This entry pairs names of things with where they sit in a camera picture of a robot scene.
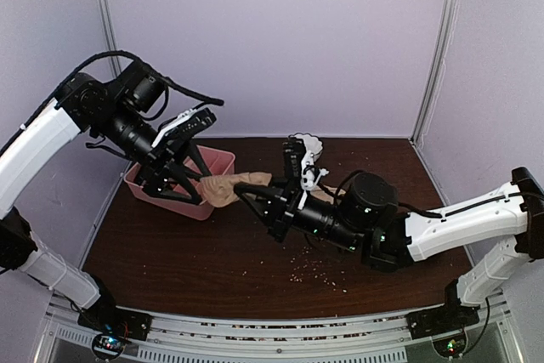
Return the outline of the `striped beige brown sock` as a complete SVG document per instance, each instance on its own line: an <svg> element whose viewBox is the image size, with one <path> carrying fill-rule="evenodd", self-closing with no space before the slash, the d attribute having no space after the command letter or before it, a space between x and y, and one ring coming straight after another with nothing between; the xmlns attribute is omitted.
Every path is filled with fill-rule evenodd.
<svg viewBox="0 0 544 363"><path fill-rule="evenodd" d="M334 201L336 200L335 196L337 196L337 200L340 201L345 195L345 190L340 189L338 195L336 195L336 193L337 193L337 187L331 187L324 184L319 184L311 190L310 195L317 200L321 200L321 201L325 201L330 204L333 204Z"/></svg>

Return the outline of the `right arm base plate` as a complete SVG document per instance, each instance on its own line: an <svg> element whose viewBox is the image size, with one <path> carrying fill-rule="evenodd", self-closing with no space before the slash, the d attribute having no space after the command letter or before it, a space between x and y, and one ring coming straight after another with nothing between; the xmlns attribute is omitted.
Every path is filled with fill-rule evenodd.
<svg viewBox="0 0 544 363"><path fill-rule="evenodd" d="M475 325L479 323L479 309L442 305L411 312L405 318L411 338L419 339Z"/></svg>

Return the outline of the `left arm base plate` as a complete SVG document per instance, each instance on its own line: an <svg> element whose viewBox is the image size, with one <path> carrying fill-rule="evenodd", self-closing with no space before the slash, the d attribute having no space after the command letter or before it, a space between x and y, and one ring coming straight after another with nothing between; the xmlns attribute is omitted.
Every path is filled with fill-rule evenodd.
<svg viewBox="0 0 544 363"><path fill-rule="evenodd" d="M77 323L80 326L128 340L145 341L148 337L152 316L120 308L112 297L101 295L86 309L76 304L73 307L78 313Z"/></svg>

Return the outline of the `plain beige sock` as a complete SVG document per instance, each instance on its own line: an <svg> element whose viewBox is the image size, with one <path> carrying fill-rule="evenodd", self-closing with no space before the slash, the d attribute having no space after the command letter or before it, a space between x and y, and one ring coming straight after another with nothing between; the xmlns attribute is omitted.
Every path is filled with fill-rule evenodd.
<svg viewBox="0 0 544 363"><path fill-rule="evenodd" d="M213 175L201 178L201 196L216 208L227 207L239 200L234 192L238 183L268 185L272 179L271 173L247 172L235 174Z"/></svg>

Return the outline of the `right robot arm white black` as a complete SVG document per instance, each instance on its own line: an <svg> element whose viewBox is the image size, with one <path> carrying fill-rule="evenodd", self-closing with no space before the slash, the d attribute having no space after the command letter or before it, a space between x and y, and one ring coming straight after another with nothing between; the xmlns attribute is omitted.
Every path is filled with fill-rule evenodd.
<svg viewBox="0 0 544 363"><path fill-rule="evenodd" d="M509 182L480 197L434 210L401 202L397 189L364 170L335 190L323 190L327 171L317 165L322 144L312 135L282 145L284 174L265 184L238 182L234 192L276 241L291 230L360 252L365 264L394 272L455 247L496 238L496 245L445 292L436 323L447 331L528 262L543 256L543 191L525 167Z"/></svg>

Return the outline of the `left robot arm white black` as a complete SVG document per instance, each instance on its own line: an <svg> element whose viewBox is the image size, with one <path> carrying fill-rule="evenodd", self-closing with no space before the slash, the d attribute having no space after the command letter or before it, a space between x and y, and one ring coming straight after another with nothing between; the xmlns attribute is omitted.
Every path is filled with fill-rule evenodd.
<svg viewBox="0 0 544 363"><path fill-rule="evenodd" d="M1 270L19 270L64 295L89 325L114 332L122 313L105 284L48 249L20 215L15 202L42 168L83 133L90 147L139 165L136 184L150 197L192 205L201 202L196 182L210 171L195 136L216 120L215 99L187 88L195 107L154 128L150 108L179 86L131 58L109 82L76 68L23 123L1 150Z"/></svg>

